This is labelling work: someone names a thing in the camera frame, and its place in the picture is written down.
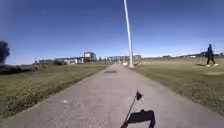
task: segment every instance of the green lawn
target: green lawn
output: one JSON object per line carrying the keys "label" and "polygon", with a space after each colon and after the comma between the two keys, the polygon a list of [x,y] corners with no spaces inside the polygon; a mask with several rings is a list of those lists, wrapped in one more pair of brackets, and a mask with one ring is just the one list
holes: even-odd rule
{"label": "green lawn", "polygon": [[224,61],[217,61],[220,66],[205,67],[198,60],[147,60],[135,71],[224,115]]}
{"label": "green lawn", "polygon": [[37,71],[0,75],[0,119],[15,115],[106,66],[49,66]]}

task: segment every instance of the paved path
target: paved path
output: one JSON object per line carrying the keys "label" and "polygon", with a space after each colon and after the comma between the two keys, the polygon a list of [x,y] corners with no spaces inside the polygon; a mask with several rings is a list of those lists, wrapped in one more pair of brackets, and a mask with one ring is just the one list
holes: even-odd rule
{"label": "paved path", "polygon": [[[224,117],[121,65],[112,65],[6,121],[4,128],[120,128],[133,107],[153,110],[155,128],[224,128]],[[128,128],[148,128],[150,122]]]}

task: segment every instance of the building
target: building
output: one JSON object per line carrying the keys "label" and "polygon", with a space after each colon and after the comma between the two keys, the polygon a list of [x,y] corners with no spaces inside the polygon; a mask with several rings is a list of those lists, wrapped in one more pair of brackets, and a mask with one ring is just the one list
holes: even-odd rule
{"label": "building", "polygon": [[[141,59],[141,55],[134,55],[133,56],[133,59]],[[129,60],[130,57],[129,56],[110,56],[110,57],[107,57],[107,60],[109,61],[125,61],[125,60]]]}
{"label": "building", "polygon": [[39,65],[53,65],[54,63],[54,60],[51,60],[51,59],[42,59],[42,60],[39,60],[38,62],[35,62],[36,64],[39,64]]}
{"label": "building", "polygon": [[142,58],[141,55],[134,55],[134,56],[133,56],[133,59],[141,59],[141,58]]}
{"label": "building", "polygon": [[93,52],[85,52],[84,61],[85,62],[96,61],[96,54]]}
{"label": "building", "polygon": [[63,61],[65,63],[67,63],[68,65],[84,63],[84,57],[57,58],[55,60]]}
{"label": "building", "polygon": [[162,58],[171,58],[171,56],[170,55],[165,55]]}
{"label": "building", "polygon": [[196,57],[205,57],[207,52],[201,52],[197,54],[189,54],[189,55],[182,55],[182,56],[177,56],[177,58],[196,58]]}

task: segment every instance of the distant building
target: distant building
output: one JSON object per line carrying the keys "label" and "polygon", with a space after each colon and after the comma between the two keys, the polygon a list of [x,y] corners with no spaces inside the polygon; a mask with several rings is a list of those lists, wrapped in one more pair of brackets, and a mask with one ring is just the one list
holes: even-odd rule
{"label": "distant building", "polygon": [[141,59],[141,58],[142,58],[141,55],[134,55],[134,56],[133,56],[133,59]]}
{"label": "distant building", "polygon": [[[133,56],[133,59],[141,59],[141,55],[134,55]],[[125,61],[125,60],[129,60],[130,57],[129,56],[110,56],[110,57],[107,57],[107,60],[109,61]]]}
{"label": "distant building", "polygon": [[170,55],[167,55],[167,56],[163,56],[163,58],[171,58],[171,56]]}
{"label": "distant building", "polygon": [[189,56],[190,58],[196,58],[196,56]]}
{"label": "distant building", "polygon": [[93,52],[85,52],[84,61],[85,62],[96,61],[96,54]]}
{"label": "distant building", "polygon": [[54,60],[51,60],[51,59],[46,59],[46,60],[39,60],[39,62],[36,62],[36,64],[39,64],[39,65],[53,65],[54,63]]}
{"label": "distant building", "polygon": [[65,63],[67,63],[68,65],[84,63],[84,57],[57,58],[55,60],[63,61]]}

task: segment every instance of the tree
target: tree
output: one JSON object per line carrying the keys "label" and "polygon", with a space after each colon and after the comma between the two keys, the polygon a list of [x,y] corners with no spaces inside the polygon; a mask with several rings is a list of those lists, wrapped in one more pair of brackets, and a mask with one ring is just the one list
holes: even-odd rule
{"label": "tree", "polygon": [[0,41],[0,64],[5,63],[6,58],[10,55],[8,43],[5,41]]}

